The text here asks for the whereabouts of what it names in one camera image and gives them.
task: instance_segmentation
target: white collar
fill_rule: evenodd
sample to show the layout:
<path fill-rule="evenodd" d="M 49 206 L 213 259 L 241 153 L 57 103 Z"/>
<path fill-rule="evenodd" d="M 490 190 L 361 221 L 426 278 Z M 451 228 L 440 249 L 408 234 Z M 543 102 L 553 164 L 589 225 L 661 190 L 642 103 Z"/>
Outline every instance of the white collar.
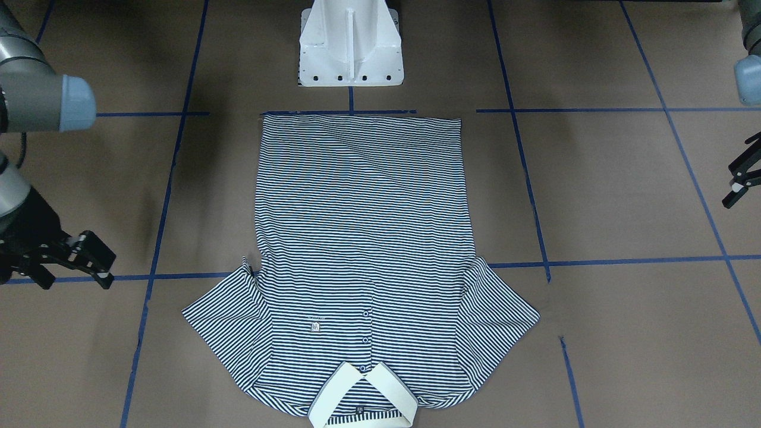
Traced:
<path fill-rule="evenodd" d="M 328 425 L 330 416 L 346 393 L 363 378 L 390 401 L 402 416 Z M 363 375 L 351 364 L 343 362 L 317 394 L 308 416 L 314 428 L 409 428 L 417 410 L 418 401 L 415 396 L 385 364 L 378 363 Z"/>

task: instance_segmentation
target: striped shirt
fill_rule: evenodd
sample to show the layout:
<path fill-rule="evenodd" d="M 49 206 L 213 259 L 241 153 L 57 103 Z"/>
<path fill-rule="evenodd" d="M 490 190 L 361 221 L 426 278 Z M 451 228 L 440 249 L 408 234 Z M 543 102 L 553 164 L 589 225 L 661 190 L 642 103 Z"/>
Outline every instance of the striped shirt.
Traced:
<path fill-rule="evenodd" d="M 539 314 L 476 256 L 460 121 L 264 116 L 248 262 L 183 311 L 247 394 L 315 426 L 469 398 Z"/>

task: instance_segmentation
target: gray robot arm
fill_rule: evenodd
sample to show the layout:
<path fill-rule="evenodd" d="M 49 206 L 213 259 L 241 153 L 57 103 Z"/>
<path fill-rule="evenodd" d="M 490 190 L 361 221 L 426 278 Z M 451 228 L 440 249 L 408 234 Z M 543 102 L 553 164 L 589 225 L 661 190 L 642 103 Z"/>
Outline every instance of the gray robot arm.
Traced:
<path fill-rule="evenodd" d="M 746 105 L 761 104 L 761 0 L 740 0 L 743 45 L 748 56 L 734 66 L 737 92 Z"/>
<path fill-rule="evenodd" d="M 78 77 L 57 75 L 0 2 L 0 133 L 88 129 L 95 96 Z"/>
<path fill-rule="evenodd" d="M 0 1 L 0 133 L 87 129 L 95 111 L 87 82 L 57 75 Z M 0 152 L 0 283 L 19 272 L 48 289 L 56 278 L 43 265 L 60 264 L 107 289 L 115 259 L 93 232 L 61 230 L 53 208 Z"/>

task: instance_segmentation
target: white metal stand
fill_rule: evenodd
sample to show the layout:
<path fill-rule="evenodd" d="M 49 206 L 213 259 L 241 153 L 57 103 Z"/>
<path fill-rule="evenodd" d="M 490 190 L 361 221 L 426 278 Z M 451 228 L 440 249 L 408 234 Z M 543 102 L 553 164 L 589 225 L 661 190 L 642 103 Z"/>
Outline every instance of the white metal stand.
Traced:
<path fill-rule="evenodd" d="M 392 86 L 404 81 L 399 14 L 384 0 L 314 0 L 301 13 L 303 86 Z"/>

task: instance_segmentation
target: blue tape line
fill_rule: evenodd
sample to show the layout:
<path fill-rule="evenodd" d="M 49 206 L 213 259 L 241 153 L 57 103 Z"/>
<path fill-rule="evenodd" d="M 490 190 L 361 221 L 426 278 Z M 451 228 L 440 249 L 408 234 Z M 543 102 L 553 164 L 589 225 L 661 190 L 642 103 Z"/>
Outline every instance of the blue tape line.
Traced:
<path fill-rule="evenodd" d="M 761 260 L 761 254 L 739 254 L 729 256 L 732 260 Z M 690 263 L 706 261 L 722 261 L 724 256 L 698 256 L 698 257 L 654 257 L 639 259 L 603 259 L 603 260 L 558 260 L 550 261 L 550 266 L 605 266 L 615 264 L 664 264 L 664 263 Z M 543 267 L 544 262 L 526 261 L 511 263 L 491 263 L 492 269 L 513 269 L 518 267 Z M 230 272 L 190 272 L 190 273 L 156 273 L 153 279 L 198 279 L 198 278 L 224 278 Z M 117 275 L 114 281 L 145 281 L 151 278 L 151 275 Z M 57 283 L 88 283 L 94 282 L 90 276 L 64 276 L 57 278 Z M 14 284 L 34 284 L 29 278 L 14 278 L 7 282 L 8 285 Z"/>
<path fill-rule="evenodd" d="M 531 187 L 531 176 L 528 172 L 528 163 L 526 163 L 526 154 L 524 153 L 523 139 L 521 138 L 521 129 L 518 127 L 518 118 L 515 114 L 515 105 L 513 104 L 513 94 L 510 91 L 510 81 L 508 80 L 508 70 L 505 67 L 505 58 L 502 55 L 502 44 L 499 41 L 499 32 L 497 31 L 497 21 L 494 17 L 494 7 L 492 6 L 492 0 L 486 0 L 486 4 L 489 6 L 489 17 L 492 20 L 492 31 L 494 32 L 494 42 L 497 46 L 497 55 L 499 56 L 499 65 L 502 68 L 502 80 L 505 82 L 505 93 L 508 96 L 508 104 L 510 104 L 510 114 L 513 119 L 513 130 L 515 131 L 515 140 L 518 145 L 518 153 L 521 156 L 521 165 L 524 169 L 524 176 L 526 178 L 526 190 L 528 191 L 528 199 L 531 203 L 531 209 L 533 210 L 533 220 L 537 227 L 537 239 L 539 240 L 539 249 L 542 253 L 542 262 L 544 263 L 544 271 L 547 276 L 547 282 L 552 281 L 552 274 L 549 271 L 549 262 L 547 260 L 547 250 L 544 247 L 544 237 L 542 235 L 542 225 L 539 222 L 539 213 L 537 212 L 537 202 L 533 197 L 533 189 Z"/>
<path fill-rule="evenodd" d="M 761 107 L 668 107 L 669 111 L 761 111 Z"/>
<path fill-rule="evenodd" d="M 354 87 L 349 86 L 349 115 L 354 116 Z"/>
<path fill-rule="evenodd" d="M 343 115 L 343 114 L 417 114 L 417 110 L 271 110 L 262 115 L 299 116 L 299 115 Z"/>
<path fill-rule="evenodd" d="M 185 102 L 183 103 L 183 114 L 180 116 L 180 128 L 177 130 L 177 140 L 174 143 L 174 153 L 172 154 L 172 165 L 169 169 L 169 178 L 167 179 L 167 189 L 164 193 L 164 207 L 161 210 L 161 220 L 158 224 L 158 233 L 156 235 L 156 246 L 153 253 L 153 261 L 151 262 L 151 277 L 148 280 L 148 287 L 145 289 L 145 301 L 143 303 L 142 316 L 140 317 L 140 328 L 138 329 L 138 344 L 135 348 L 135 355 L 132 358 L 132 371 L 129 374 L 129 383 L 127 384 L 127 393 L 124 398 L 124 408 L 122 410 L 122 421 L 119 425 L 120 428 L 126 428 L 127 419 L 129 417 L 129 407 L 132 403 L 132 392 L 135 387 L 135 377 L 138 371 L 138 362 L 140 360 L 140 351 L 142 349 L 143 335 L 145 334 L 145 322 L 148 320 L 148 302 L 151 300 L 151 294 L 153 293 L 153 284 L 156 276 L 156 267 L 158 266 L 158 256 L 161 251 L 161 240 L 164 237 L 164 226 L 167 223 L 167 212 L 169 210 L 169 200 L 172 194 L 172 178 L 174 176 L 174 168 L 177 166 L 177 154 L 180 152 L 180 143 L 183 138 L 183 131 L 185 129 L 185 122 L 188 112 L 188 106 L 190 104 L 190 94 L 193 91 L 193 78 L 196 74 L 196 64 L 198 63 L 198 56 L 201 51 L 201 40 L 203 39 L 203 28 L 206 23 L 206 12 L 209 10 L 209 0 L 203 2 L 203 13 L 201 14 L 201 24 L 198 29 L 198 37 L 196 38 L 196 50 L 193 53 L 193 62 L 190 66 L 190 76 L 188 77 L 188 85 L 185 90 Z"/>
<path fill-rule="evenodd" d="M 761 111 L 761 107 L 667 107 L 668 111 Z M 479 108 L 476 113 L 616 113 L 632 111 L 661 112 L 664 108 L 658 107 L 589 107 L 589 108 Z"/>
<path fill-rule="evenodd" d="M 156 116 L 208 116 L 211 113 L 208 111 L 189 111 L 183 113 L 181 111 L 133 111 L 122 113 L 98 113 L 97 117 L 156 117 Z"/>
<path fill-rule="evenodd" d="M 740 284 L 740 281 L 737 279 L 737 274 L 735 274 L 734 272 L 734 267 L 732 267 L 732 262 L 729 258 L 729 255 L 727 254 L 727 249 L 724 246 L 724 242 L 721 240 L 721 236 L 718 233 L 718 228 L 716 227 L 716 223 L 714 222 L 713 216 L 711 215 L 711 211 L 708 209 L 708 204 L 705 201 L 703 192 L 702 190 L 700 190 L 700 185 L 698 184 L 698 179 L 695 175 L 695 171 L 693 171 L 693 167 L 689 163 L 689 159 L 687 158 L 687 152 L 685 151 L 684 145 L 682 144 L 682 139 L 679 137 L 679 133 L 677 132 L 677 126 L 674 124 L 673 119 L 671 117 L 671 113 L 666 107 L 666 101 L 664 100 L 663 94 L 661 93 L 661 89 L 658 87 L 658 82 L 655 80 L 655 74 L 653 73 L 652 67 L 650 67 L 650 62 L 648 61 L 648 57 L 645 55 L 645 50 L 642 49 L 642 44 L 639 41 L 639 37 L 637 37 L 637 32 L 634 29 L 634 24 L 632 23 L 632 19 L 629 17 L 629 13 L 626 11 L 626 6 L 623 4 L 622 0 L 619 0 L 619 5 L 621 6 L 621 10 L 623 11 L 624 18 L 626 18 L 626 23 L 629 25 L 629 29 L 632 32 L 634 41 L 637 43 L 637 49 L 639 50 L 639 54 L 642 56 L 642 60 L 645 62 L 645 67 L 648 69 L 648 74 L 650 75 L 650 79 L 653 81 L 653 86 L 655 87 L 655 93 L 658 95 L 658 99 L 661 101 L 663 112 L 666 113 L 666 118 L 668 119 L 669 126 L 671 127 L 671 132 L 673 133 L 673 136 L 675 140 L 677 141 L 677 145 L 679 146 L 679 151 L 682 154 L 682 159 L 684 160 L 685 166 L 687 166 L 689 177 L 693 181 L 693 186 L 695 187 L 695 191 L 698 193 L 698 197 L 700 198 L 700 203 L 703 205 L 703 211 L 705 211 L 705 216 L 708 217 L 708 223 L 711 224 L 711 229 L 713 230 L 714 236 L 716 237 L 716 242 L 718 243 L 719 249 L 721 250 L 721 254 L 724 256 L 724 262 L 727 264 L 727 269 L 729 269 L 729 274 L 732 276 L 734 287 L 737 289 L 737 294 L 740 295 L 740 300 L 742 301 L 743 306 L 745 307 L 745 312 L 747 313 L 748 319 L 750 320 L 750 325 L 753 327 L 753 331 L 756 333 L 756 339 L 758 340 L 759 345 L 761 345 L 761 331 L 759 330 L 759 325 L 756 322 L 756 317 L 753 316 L 753 311 L 750 309 L 750 305 L 748 305 L 748 301 L 745 297 L 745 292 L 743 291 L 743 287 Z"/>
<path fill-rule="evenodd" d="M 56 0 L 50 0 L 50 3 L 48 3 L 48 8 L 45 11 L 45 17 L 43 18 L 43 23 L 40 25 L 40 31 L 37 33 L 37 38 L 34 39 L 34 41 L 37 44 L 40 44 L 40 40 L 43 39 L 43 34 L 45 34 L 45 29 L 47 28 L 47 23 L 50 21 L 50 15 L 53 13 L 53 6 L 55 6 Z"/>
<path fill-rule="evenodd" d="M 563 349 L 563 359 L 565 360 L 565 371 L 568 373 L 568 383 L 571 384 L 571 396 L 573 396 L 573 405 L 576 409 L 576 420 L 578 428 L 584 428 L 584 417 L 581 415 L 581 403 L 578 400 L 578 391 L 576 390 L 576 379 L 573 376 L 571 360 L 568 357 L 568 350 L 565 348 L 565 338 L 560 337 L 560 347 Z"/>
<path fill-rule="evenodd" d="M 513 269 L 515 267 L 544 267 L 544 263 L 540 261 L 527 261 L 516 263 L 490 263 L 489 267 L 492 269 Z"/>
<path fill-rule="evenodd" d="M 724 256 L 703 257 L 659 257 L 641 259 L 611 259 L 611 260 L 564 260 L 550 261 L 550 266 L 598 266 L 611 264 L 662 264 L 662 263 L 689 263 L 697 261 L 723 261 Z"/>
<path fill-rule="evenodd" d="M 479 108 L 476 113 L 617 113 L 632 111 L 661 112 L 657 107 L 589 107 L 589 108 Z"/>
<path fill-rule="evenodd" d="M 155 279 L 198 279 L 198 278 L 225 278 L 231 272 L 204 272 L 204 273 L 159 273 Z"/>
<path fill-rule="evenodd" d="M 729 256 L 729 260 L 761 260 L 761 254 L 747 254 L 740 256 Z"/>

